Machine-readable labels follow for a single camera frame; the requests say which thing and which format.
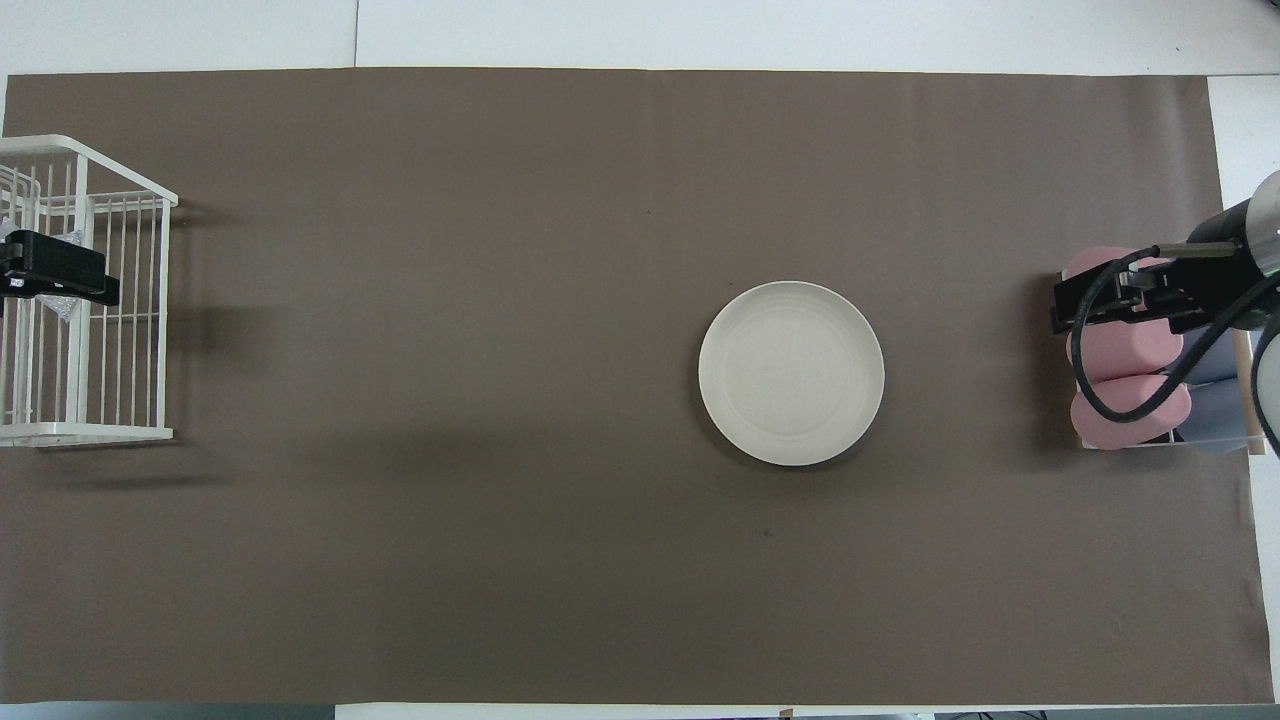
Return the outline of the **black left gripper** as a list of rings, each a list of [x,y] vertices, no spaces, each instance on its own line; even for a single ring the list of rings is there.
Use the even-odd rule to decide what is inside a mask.
[[[108,274],[102,252],[38,232],[18,233],[18,277],[12,259],[1,258],[1,296],[35,299],[40,295],[82,299],[118,306],[120,282]]]

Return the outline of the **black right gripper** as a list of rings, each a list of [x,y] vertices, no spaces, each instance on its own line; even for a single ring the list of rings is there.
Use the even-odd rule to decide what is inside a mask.
[[[1167,318],[1176,333],[1222,319],[1253,331],[1263,324],[1260,296],[1234,311],[1263,282],[1263,202],[1244,200],[1199,223],[1184,243],[1158,247],[1144,270],[1092,268],[1053,284],[1053,334],[1085,325]]]

